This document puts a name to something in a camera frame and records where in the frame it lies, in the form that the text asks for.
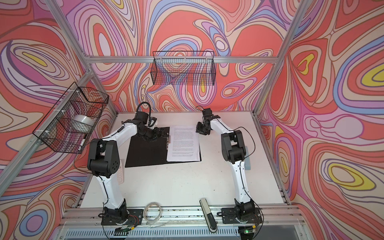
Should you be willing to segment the metal folder clip mechanism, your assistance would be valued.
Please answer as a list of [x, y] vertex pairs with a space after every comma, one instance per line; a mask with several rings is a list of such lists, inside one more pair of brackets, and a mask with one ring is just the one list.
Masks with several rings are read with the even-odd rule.
[[170, 134], [167, 133], [167, 142], [166, 142], [166, 148], [167, 148], [167, 151], [168, 151], [168, 149], [169, 149], [170, 141], [171, 141]]

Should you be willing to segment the white and black file folder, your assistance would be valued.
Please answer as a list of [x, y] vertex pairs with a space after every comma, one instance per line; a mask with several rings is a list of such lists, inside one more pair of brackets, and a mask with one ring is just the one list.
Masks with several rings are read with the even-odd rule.
[[181, 164], [167, 162], [166, 142], [170, 127], [160, 129], [163, 135], [156, 140], [145, 141], [138, 135], [131, 137], [125, 168]]

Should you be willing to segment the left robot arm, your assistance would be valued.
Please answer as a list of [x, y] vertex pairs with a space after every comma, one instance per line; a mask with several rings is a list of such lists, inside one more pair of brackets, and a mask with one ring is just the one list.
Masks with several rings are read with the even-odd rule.
[[162, 131], [154, 127], [157, 118], [151, 113], [151, 105], [142, 102], [133, 119], [123, 121], [120, 128], [108, 136], [90, 142], [87, 168], [99, 181], [105, 197], [101, 214], [103, 225], [128, 224], [130, 214], [116, 175], [120, 167], [119, 147], [133, 136], [145, 141], [154, 141], [162, 136]]

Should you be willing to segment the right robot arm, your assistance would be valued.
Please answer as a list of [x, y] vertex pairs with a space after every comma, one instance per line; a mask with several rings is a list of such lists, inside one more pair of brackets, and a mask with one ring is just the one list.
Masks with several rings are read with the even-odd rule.
[[202, 121], [197, 123], [196, 132], [208, 136], [215, 131], [221, 137], [221, 149], [224, 160], [230, 165], [235, 186], [234, 212], [239, 222], [246, 222], [256, 213], [255, 202], [251, 197], [245, 174], [247, 150], [243, 133], [233, 130], [214, 115], [210, 108], [202, 109]]

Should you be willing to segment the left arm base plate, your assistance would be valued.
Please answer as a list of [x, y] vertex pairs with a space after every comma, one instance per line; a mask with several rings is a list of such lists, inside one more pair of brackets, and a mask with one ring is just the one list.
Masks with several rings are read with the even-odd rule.
[[127, 209], [128, 216], [123, 222], [117, 217], [105, 214], [105, 211], [100, 213], [98, 217], [101, 219], [102, 226], [138, 226], [142, 224], [143, 211], [143, 209]]

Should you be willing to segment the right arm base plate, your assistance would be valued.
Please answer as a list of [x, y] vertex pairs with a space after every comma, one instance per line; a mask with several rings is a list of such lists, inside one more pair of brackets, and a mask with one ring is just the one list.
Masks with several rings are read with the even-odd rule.
[[247, 214], [242, 219], [237, 216], [235, 208], [221, 208], [221, 211], [217, 212], [217, 216], [222, 218], [224, 224], [256, 224], [258, 226], [263, 222], [259, 208], [255, 208], [254, 214]]

